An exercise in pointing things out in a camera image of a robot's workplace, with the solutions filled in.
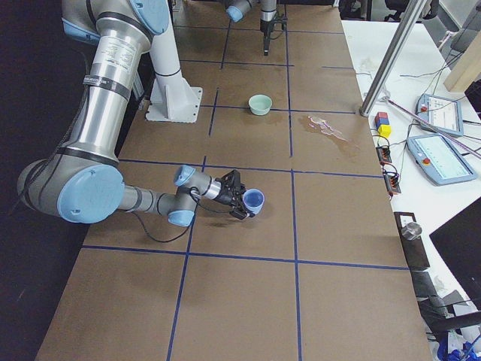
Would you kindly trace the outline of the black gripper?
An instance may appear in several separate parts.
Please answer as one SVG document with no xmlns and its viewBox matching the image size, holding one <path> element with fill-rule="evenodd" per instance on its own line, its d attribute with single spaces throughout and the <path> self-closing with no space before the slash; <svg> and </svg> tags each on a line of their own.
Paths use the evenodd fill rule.
<svg viewBox="0 0 481 361">
<path fill-rule="evenodd" d="M 238 170 L 232 170 L 222 177 L 217 177 L 216 181 L 220 183 L 220 191 L 216 197 L 216 201 L 223 205 L 229 205 L 232 209 L 229 214 L 239 220 L 248 217 L 248 211 L 244 208 L 242 197 L 247 191 L 245 185 L 241 182 L 241 174 Z"/>
<path fill-rule="evenodd" d="M 271 34 L 274 30 L 275 22 L 273 20 L 260 21 L 260 31 L 263 33 L 263 54 L 264 56 L 268 56 L 269 54 L 269 47 L 271 42 Z"/>
</svg>

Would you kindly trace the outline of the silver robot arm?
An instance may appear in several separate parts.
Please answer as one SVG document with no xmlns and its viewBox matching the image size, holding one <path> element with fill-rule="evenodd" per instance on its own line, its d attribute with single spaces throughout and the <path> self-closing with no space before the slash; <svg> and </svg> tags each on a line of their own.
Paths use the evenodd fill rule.
<svg viewBox="0 0 481 361">
<path fill-rule="evenodd" d="M 97 223 L 114 211 L 143 211 L 187 227 L 201 199 L 225 205 L 240 220 L 253 215 L 237 171 L 214 178 L 183 165 L 174 194 L 125 184 L 114 149 L 141 56 L 153 62 L 155 82 L 148 119 L 193 123 L 202 89 L 183 77 L 165 1 L 65 1 L 65 33 L 93 44 L 80 109 L 53 154 L 27 166 L 17 189 L 32 209 L 72 223 Z"/>
<path fill-rule="evenodd" d="M 235 0 L 225 1 L 225 13 L 231 23 L 239 23 L 249 12 L 259 6 L 259 31 L 262 33 L 262 51 L 264 56 L 270 53 L 271 42 L 275 39 L 273 36 L 276 26 L 279 25 L 281 30 L 286 28 L 286 18 L 280 14 L 277 9 L 277 1 L 261 0 Z"/>
</svg>

